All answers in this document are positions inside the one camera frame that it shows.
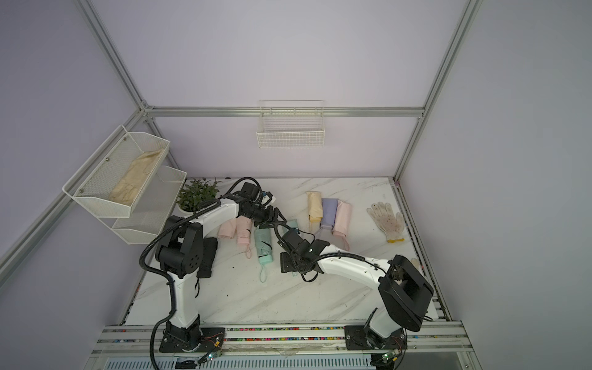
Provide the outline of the teal umbrella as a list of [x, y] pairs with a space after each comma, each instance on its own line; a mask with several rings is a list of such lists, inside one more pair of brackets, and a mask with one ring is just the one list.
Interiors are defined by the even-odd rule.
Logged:
[[271, 229], [256, 228], [254, 231], [254, 242], [257, 251], [257, 260], [261, 267], [259, 281], [260, 283], [265, 283], [267, 280], [267, 265], [274, 261], [271, 245]]
[[288, 226], [287, 231], [295, 231], [296, 233], [299, 232], [299, 224], [296, 219], [288, 220], [286, 222], [286, 225]]

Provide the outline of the black umbrella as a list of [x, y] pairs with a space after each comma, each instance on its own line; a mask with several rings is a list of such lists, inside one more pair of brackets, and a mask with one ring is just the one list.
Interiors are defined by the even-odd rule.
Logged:
[[200, 267], [197, 269], [197, 280], [194, 286], [195, 297], [200, 294], [200, 281], [212, 277], [212, 269], [217, 254], [218, 240], [215, 237], [208, 237], [203, 240], [203, 257]]

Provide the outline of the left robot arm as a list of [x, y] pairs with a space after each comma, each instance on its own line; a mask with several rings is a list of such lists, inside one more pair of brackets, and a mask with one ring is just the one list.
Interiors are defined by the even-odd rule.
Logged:
[[200, 203], [190, 215], [169, 217], [163, 231], [145, 247], [139, 265], [166, 280], [171, 300], [169, 313], [150, 333], [149, 356], [154, 369], [160, 368], [155, 341], [161, 326], [163, 338], [181, 351], [191, 352], [205, 341], [195, 299], [199, 295], [198, 271], [206, 251], [214, 245], [214, 239], [207, 235], [238, 217], [246, 217], [256, 225], [271, 223], [273, 202], [274, 195], [264, 191], [257, 180], [242, 177], [226, 193]]

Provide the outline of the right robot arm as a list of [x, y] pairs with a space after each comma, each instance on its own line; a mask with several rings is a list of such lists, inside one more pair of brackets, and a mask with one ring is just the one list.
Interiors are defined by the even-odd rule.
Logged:
[[336, 275], [379, 294], [380, 303], [364, 326], [371, 347], [383, 346], [393, 334], [420, 331], [435, 290], [410, 259], [399, 254], [389, 260], [354, 254], [317, 237], [307, 240], [287, 223], [278, 222], [273, 230], [283, 249], [284, 273], [297, 272], [307, 283], [322, 274]]

